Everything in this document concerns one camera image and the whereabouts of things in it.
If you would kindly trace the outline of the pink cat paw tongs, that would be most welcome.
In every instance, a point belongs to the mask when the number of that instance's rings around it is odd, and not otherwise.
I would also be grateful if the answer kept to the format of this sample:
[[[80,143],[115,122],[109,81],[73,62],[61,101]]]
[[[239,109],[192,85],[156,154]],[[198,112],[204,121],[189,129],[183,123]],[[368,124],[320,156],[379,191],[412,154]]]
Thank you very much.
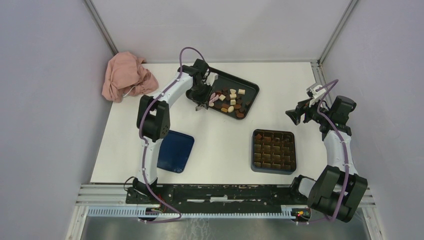
[[[196,111],[200,111],[201,109],[208,109],[209,107],[213,107],[214,106],[214,102],[216,102],[219,99],[219,97],[220,97],[220,94],[219,93],[213,93],[210,96],[210,99],[208,101],[208,105],[207,106],[200,104],[200,105],[198,105],[198,106],[195,107],[195,110]]]

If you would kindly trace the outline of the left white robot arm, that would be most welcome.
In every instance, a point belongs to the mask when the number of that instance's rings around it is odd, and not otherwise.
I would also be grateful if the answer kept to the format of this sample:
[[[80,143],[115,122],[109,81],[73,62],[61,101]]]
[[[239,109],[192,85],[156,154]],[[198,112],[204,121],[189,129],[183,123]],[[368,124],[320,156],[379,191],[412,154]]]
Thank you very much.
[[[157,198],[158,159],[163,139],[171,126],[170,109],[186,96],[197,108],[208,109],[213,87],[206,84],[209,65],[197,59],[193,65],[182,65],[175,78],[153,96],[140,98],[136,126],[142,140],[142,157],[132,186],[126,190],[126,203],[151,204]]]

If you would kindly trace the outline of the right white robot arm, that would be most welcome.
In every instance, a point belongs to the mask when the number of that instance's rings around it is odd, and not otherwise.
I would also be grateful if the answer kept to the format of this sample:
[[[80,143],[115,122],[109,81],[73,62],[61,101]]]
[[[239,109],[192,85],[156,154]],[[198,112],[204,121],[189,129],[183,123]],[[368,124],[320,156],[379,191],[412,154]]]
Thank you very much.
[[[329,109],[312,99],[298,102],[285,114],[295,125],[314,121],[319,124],[327,155],[327,165],[318,179],[299,175],[290,185],[289,199],[295,204],[307,200],[307,206],[325,215],[328,220],[348,223],[354,216],[368,188],[366,178],[359,176],[351,154],[352,131],[347,126],[349,114],[357,106],[345,96],[337,96]]]

